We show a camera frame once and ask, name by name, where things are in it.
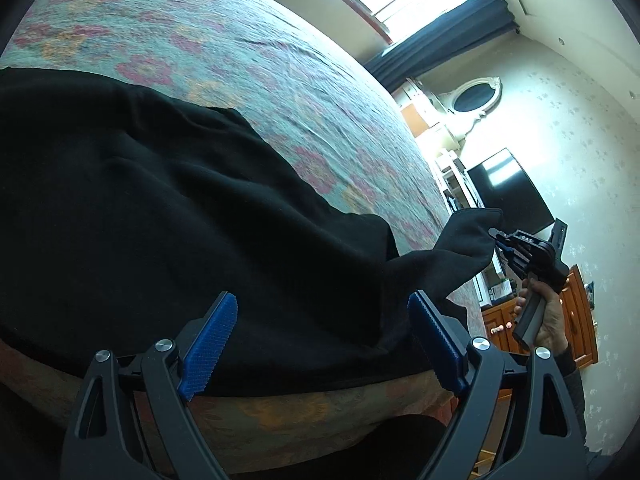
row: tv screen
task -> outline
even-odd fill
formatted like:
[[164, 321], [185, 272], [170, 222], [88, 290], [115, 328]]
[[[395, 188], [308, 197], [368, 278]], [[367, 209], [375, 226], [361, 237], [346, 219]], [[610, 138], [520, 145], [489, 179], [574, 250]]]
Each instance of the tv screen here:
[[506, 148], [467, 171], [485, 207], [504, 213], [505, 232], [535, 234], [554, 222], [540, 193]]

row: white mirror frame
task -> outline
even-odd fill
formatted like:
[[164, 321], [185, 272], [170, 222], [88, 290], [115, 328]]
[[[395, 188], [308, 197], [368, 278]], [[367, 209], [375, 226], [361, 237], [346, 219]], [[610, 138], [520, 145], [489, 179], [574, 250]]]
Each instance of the white mirror frame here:
[[[462, 92], [478, 84], [489, 85], [491, 88], [495, 90], [494, 96], [491, 99], [489, 99], [489, 101], [486, 102], [484, 105], [476, 108], [475, 110], [469, 110], [468, 112], [457, 111], [453, 107], [454, 103], [456, 102], [456, 99], [460, 97]], [[453, 114], [456, 114], [456, 115], [472, 114], [474, 116], [480, 115], [480, 117], [484, 117], [484, 115], [497, 104], [501, 94], [502, 94], [502, 82], [500, 81], [499, 77], [479, 77], [476, 79], [472, 79], [471, 81], [467, 81], [466, 83], [460, 85], [458, 88], [456, 88], [451, 92], [447, 92], [446, 94], [439, 95], [438, 98], [440, 99], [440, 102], [442, 102], [442, 105]]]

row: blue textured pad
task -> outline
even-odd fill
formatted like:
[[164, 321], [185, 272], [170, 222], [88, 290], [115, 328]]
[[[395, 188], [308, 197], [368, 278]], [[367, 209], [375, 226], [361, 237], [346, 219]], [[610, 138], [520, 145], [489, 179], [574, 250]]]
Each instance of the blue textured pad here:
[[441, 386], [459, 396], [468, 387], [464, 380], [464, 356], [447, 332], [442, 315], [415, 292], [409, 297], [407, 309], [414, 335]]
[[182, 362], [178, 393], [184, 400], [204, 390], [238, 319], [238, 302], [227, 293], [191, 345]]

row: person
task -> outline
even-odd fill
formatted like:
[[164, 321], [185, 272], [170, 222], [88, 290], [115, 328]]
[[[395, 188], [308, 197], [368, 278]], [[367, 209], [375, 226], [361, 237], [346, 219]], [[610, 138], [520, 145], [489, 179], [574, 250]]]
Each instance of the person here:
[[[582, 442], [586, 442], [584, 421], [584, 393], [582, 378], [572, 348], [564, 333], [564, 313], [556, 292], [539, 280], [523, 280], [516, 298], [515, 312], [526, 306], [529, 291], [546, 300], [542, 325], [535, 340], [536, 346], [548, 348], [564, 378], [580, 425]], [[375, 480], [414, 480], [418, 478], [446, 427], [427, 415], [403, 415], [386, 420], [362, 441], [348, 449], [337, 451], [308, 462], [286, 467], [233, 475], [234, 480], [346, 480], [353, 478]], [[597, 478], [606, 467], [608, 457], [592, 453], [585, 447], [590, 479]]]

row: floral bedspread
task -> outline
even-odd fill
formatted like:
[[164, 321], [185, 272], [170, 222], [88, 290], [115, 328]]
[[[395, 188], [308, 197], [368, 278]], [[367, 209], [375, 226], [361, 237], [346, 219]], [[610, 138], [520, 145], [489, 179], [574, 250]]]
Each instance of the floral bedspread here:
[[[37, 0], [0, 57], [6, 66], [95, 72], [236, 108], [333, 206], [386, 219], [400, 253], [432, 247], [446, 222], [390, 95], [273, 0]], [[451, 299], [467, 306], [471, 332], [483, 333], [473, 287]], [[1, 342], [0, 380], [61, 424], [79, 386]], [[389, 416], [446, 398], [425, 372], [304, 396], [197, 397], [191, 409], [220, 462], [235, 472], [342, 449]]]

